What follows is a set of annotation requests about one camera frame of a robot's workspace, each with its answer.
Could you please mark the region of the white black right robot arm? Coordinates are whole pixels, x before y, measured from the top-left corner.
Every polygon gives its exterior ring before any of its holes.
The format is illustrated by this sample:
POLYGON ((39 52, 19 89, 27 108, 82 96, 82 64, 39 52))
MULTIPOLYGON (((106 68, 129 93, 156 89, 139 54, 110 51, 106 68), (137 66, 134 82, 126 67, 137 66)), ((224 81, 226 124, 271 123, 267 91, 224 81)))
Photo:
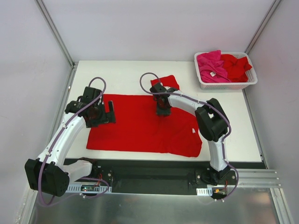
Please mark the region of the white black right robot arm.
POLYGON ((229 120, 218 100, 195 100, 176 88, 166 89, 161 83, 150 88, 157 102, 157 114, 169 115, 171 108, 178 108, 196 118, 199 132, 208 142, 210 152, 209 170, 200 175, 202 182, 217 185, 227 178, 230 171, 226 157, 225 139, 230 134, 229 120))

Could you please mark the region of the white perforated plastic basket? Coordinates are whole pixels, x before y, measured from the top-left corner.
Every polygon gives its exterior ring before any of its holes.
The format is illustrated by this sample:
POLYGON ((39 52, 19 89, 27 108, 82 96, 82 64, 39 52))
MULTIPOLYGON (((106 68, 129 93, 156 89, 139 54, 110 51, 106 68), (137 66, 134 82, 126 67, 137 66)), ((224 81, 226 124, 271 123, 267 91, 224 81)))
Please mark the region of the white perforated plastic basket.
MULTIPOLYGON (((230 82, 230 83, 204 83, 204 82, 202 82, 202 80, 200 78, 198 64, 196 62, 196 56, 199 54, 202 54, 202 53, 204 53, 204 52, 199 52, 194 55, 195 68, 196 68, 197 76, 199 78, 201 89, 203 89, 203 90, 241 90, 241 89, 246 88, 249 85, 257 83, 256 72, 253 67, 252 67, 252 69, 250 69, 249 71, 246 72, 246 75, 248 77, 248 81, 246 83, 233 83, 233 82, 230 82)), ((224 52, 221 54, 230 54, 236 58, 247 57, 248 62, 251 65, 251 60, 249 59, 248 55, 244 52, 224 52)))

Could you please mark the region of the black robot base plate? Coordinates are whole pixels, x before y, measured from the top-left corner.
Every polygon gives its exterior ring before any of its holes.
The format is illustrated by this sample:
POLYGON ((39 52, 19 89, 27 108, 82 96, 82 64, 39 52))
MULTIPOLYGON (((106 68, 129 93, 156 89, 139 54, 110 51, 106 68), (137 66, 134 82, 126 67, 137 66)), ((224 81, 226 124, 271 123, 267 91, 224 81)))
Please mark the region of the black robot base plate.
POLYGON ((91 177, 101 176, 114 193, 190 196, 208 185, 236 184, 233 170, 226 168, 218 174, 208 162, 104 159, 93 162, 96 171, 91 177))

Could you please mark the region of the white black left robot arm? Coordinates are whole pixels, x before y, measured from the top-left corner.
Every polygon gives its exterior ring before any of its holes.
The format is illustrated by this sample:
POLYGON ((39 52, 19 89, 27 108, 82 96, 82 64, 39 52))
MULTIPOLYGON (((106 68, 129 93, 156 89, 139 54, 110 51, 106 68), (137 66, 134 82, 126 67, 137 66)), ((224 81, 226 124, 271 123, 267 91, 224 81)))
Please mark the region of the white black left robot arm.
POLYGON ((62 196, 70 183, 86 178, 93 182, 99 176, 94 159, 79 158, 65 165, 64 161, 79 132, 84 128, 115 123, 114 105, 103 99, 103 91, 87 86, 83 95, 69 102, 58 130, 47 147, 25 163, 29 187, 52 196, 62 196))

